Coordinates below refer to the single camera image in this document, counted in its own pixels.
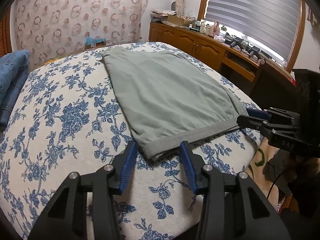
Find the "black handheld device on cabinet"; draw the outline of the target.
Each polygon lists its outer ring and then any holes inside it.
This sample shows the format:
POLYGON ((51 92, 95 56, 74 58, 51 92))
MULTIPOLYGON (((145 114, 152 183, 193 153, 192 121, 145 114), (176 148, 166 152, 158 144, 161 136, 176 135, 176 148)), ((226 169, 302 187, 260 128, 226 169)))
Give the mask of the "black handheld device on cabinet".
POLYGON ((239 37, 232 38, 231 40, 226 39, 225 43, 228 44, 231 48, 239 47, 241 50, 243 49, 242 43, 243 39, 239 37))

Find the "patterned pink circle curtain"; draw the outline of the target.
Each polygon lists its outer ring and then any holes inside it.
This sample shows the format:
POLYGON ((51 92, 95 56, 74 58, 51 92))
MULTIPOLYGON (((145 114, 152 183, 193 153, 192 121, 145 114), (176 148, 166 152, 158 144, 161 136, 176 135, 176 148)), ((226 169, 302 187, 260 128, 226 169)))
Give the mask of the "patterned pink circle curtain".
POLYGON ((15 0, 17 48, 31 69, 84 50, 87 37, 108 45, 139 42, 149 0, 15 0))

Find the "grey zebra window blind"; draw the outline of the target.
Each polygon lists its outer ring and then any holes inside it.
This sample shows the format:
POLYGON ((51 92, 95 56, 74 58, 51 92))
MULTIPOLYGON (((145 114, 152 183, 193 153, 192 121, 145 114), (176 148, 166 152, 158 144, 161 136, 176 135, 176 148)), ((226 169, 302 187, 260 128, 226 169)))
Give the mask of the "grey zebra window blind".
POLYGON ((204 19, 239 31, 286 60, 299 12, 300 0, 208 0, 204 19))

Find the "wooden sideboard cabinet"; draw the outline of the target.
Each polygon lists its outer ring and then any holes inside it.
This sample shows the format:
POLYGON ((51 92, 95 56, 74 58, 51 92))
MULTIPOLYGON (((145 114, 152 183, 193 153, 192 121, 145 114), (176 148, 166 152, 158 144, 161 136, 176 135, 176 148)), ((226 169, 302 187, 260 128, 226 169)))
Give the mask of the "wooden sideboard cabinet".
POLYGON ((195 57, 208 67, 234 83, 247 95, 262 92, 292 98, 295 85, 287 71, 270 60, 257 63, 245 53, 220 43, 210 36, 171 27, 163 23, 150 23, 150 42, 163 42, 195 57))

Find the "stack of magazines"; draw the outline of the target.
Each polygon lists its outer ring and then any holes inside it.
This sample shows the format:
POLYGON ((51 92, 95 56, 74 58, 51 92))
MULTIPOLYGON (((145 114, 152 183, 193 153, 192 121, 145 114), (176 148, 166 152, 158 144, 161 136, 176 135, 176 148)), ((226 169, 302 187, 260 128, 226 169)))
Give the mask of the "stack of magazines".
POLYGON ((151 22, 160 23, 166 21, 169 16, 177 15, 176 11, 172 10, 152 10, 150 11, 151 22))

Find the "cardboard box on cabinet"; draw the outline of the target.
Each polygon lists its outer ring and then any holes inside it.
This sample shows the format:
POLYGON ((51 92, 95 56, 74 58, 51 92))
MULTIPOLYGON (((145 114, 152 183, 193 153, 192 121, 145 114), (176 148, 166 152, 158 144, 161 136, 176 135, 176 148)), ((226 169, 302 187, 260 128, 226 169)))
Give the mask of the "cardboard box on cabinet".
POLYGON ((169 15, 167 18, 167 22, 174 26, 188 27, 190 24, 193 24, 194 21, 194 17, 187 17, 184 15, 169 15))

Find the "grey-green pants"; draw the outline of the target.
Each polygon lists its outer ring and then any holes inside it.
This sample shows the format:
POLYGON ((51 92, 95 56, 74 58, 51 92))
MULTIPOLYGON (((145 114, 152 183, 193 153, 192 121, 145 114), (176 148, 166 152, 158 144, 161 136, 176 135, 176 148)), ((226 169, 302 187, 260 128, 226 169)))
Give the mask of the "grey-green pants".
POLYGON ((238 129, 245 106, 184 55, 109 48, 102 53, 113 91, 148 159, 181 142, 238 129))

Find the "folded blue jeans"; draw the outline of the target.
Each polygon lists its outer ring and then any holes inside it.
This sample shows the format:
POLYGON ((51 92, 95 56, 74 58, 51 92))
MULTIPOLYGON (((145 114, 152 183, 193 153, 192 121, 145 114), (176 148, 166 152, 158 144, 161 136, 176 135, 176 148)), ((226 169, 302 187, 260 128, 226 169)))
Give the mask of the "folded blue jeans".
POLYGON ((29 75, 30 51, 18 50, 1 57, 1 132, 29 75))

